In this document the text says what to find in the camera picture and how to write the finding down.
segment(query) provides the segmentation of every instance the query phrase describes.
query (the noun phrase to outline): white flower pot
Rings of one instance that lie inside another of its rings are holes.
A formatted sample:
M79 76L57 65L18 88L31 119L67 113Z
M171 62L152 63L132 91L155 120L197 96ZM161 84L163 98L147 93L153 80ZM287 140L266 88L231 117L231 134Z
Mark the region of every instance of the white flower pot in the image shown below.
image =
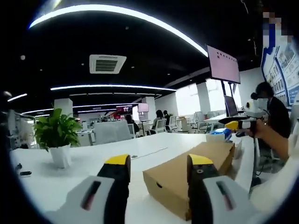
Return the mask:
M59 168L68 168L71 166L70 156L71 145L61 146L58 148L50 148L54 164Z

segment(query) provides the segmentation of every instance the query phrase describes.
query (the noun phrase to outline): window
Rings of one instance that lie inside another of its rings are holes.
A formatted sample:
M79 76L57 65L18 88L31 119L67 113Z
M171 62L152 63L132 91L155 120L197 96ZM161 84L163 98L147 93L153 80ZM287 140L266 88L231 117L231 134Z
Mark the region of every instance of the window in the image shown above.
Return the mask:
M230 91L230 87L229 87L228 82L224 82L224 88L225 88L225 93L226 93L226 95L229 96L229 97L231 97L231 96L232 96L232 93L231 93L231 91Z
M199 97L196 84L176 91L178 115L190 115L200 111Z
M138 106L134 106L132 110L133 110L133 120L134 121L139 120Z
M207 79L206 87L209 95L211 111L225 110L221 81L215 79Z
M240 109L242 107L242 103L241 103L241 96L240 96L239 85L238 84L235 88L234 99L235 99L235 104Z

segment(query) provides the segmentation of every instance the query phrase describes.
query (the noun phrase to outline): black jacket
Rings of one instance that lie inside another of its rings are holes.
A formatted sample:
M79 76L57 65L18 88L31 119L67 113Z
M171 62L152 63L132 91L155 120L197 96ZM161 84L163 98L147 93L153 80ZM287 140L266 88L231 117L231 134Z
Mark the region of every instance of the black jacket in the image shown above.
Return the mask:
M164 118L166 119L166 123L165 123L165 125L169 125L169 120L170 120L170 116L169 116L169 114L166 114L166 115L164 116Z
M138 127L138 125L135 123L134 120L127 120L127 123L128 123L128 124L133 124L133 125L134 125L134 132L135 132L135 133L136 133L136 132L139 132L139 127Z
M291 134L291 120L285 105L276 97L273 97L268 104L270 114L268 125L285 138Z

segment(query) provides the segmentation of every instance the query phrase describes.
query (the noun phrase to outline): pink screen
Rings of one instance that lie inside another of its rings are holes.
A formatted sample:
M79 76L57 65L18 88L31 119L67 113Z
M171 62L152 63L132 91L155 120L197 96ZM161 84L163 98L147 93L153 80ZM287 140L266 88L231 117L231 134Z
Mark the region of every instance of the pink screen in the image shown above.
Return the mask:
M148 112L149 105L148 104L138 104L138 112Z
M237 59L216 48L207 46L212 78L241 83Z

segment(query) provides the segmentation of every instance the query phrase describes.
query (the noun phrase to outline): green leaves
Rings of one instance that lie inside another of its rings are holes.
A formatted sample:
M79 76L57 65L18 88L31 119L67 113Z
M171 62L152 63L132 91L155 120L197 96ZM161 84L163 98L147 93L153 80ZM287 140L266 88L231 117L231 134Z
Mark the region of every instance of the green leaves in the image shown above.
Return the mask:
M34 125L35 137L40 147L48 150L50 147L65 145L78 146L77 130L82 126L67 115L61 115L61 109L55 109L49 117L39 117Z

